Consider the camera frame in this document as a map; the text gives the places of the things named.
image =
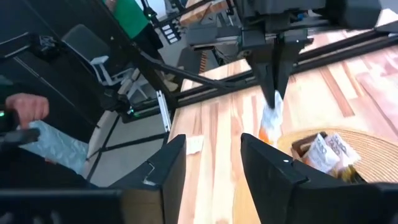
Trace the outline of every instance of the wooden tabletop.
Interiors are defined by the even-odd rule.
[[[398,15],[387,9],[379,24],[394,20]],[[355,34],[319,34],[309,49]],[[221,79],[246,70],[246,61],[240,60],[202,75]],[[182,89],[195,86],[185,80]],[[398,47],[297,74],[287,87],[282,131],[345,126],[398,141],[396,96]],[[257,86],[176,111],[171,139],[204,136],[201,151],[187,156],[180,224],[259,223],[241,164],[240,136],[257,136],[263,106]]]
[[[201,0],[188,0],[187,4],[185,7],[192,6],[195,3],[200,2]],[[215,12],[221,12],[222,10],[225,10],[228,8],[228,5],[225,0],[214,0],[211,2],[208,2],[184,15],[180,18],[180,24],[182,26],[187,26],[191,24],[192,22],[200,21],[202,18],[204,18],[206,15],[210,13],[215,13]]]

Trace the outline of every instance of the round wicker mat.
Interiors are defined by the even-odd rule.
[[[398,182],[398,145],[361,131],[345,128],[319,128],[283,135],[278,148],[291,155],[292,143],[319,133],[338,133],[356,152],[361,160],[355,168],[367,182]]]

